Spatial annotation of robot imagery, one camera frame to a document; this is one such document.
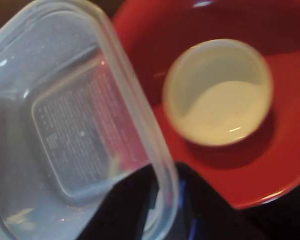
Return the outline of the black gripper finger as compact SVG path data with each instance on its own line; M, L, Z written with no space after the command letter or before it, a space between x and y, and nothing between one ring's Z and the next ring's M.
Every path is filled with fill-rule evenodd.
M155 185L152 166L145 166L118 182L77 239L141 240Z
M188 165L176 164L180 193L171 240L264 240L250 223Z

